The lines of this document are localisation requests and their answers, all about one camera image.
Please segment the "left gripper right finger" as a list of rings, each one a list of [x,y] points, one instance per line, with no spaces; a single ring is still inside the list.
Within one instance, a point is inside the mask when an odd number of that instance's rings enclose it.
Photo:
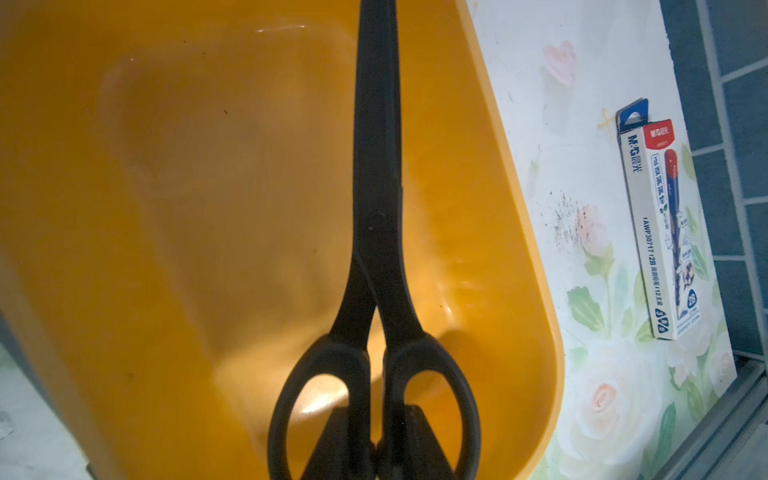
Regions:
[[[404,405],[377,448],[379,479],[455,479],[423,410]]]

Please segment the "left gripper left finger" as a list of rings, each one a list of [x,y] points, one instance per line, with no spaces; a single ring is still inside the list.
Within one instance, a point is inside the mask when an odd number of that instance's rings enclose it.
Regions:
[[[349,407],[332,410],[300,479],[374,479],[375,453]]]

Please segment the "large all-black scissors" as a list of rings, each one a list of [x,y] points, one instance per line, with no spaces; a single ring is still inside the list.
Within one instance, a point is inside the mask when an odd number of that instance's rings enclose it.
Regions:
[[[403,258],[402,126],[396,5],[365,1],[359,15],[353,133],[353,246],[343,299],[330,331],[298,360],[275,405],[267,441],[268,472],[287,479],[289,420],[305,385],[342,381],[349,407],[375,453],[406,387],[431,371],[450,386],[461,415],[456,478],[476,477],[481,422],[475,397],[448,351],[421,326]]]

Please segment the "yellow plastic storage box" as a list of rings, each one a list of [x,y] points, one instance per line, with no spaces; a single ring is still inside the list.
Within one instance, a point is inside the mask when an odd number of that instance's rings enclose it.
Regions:
[[[100,479],[264,479],[352,250],[356,1],[5,1],[1,310]],[[397,5],[404,256],[525,479],[564,352],[463,1]]]

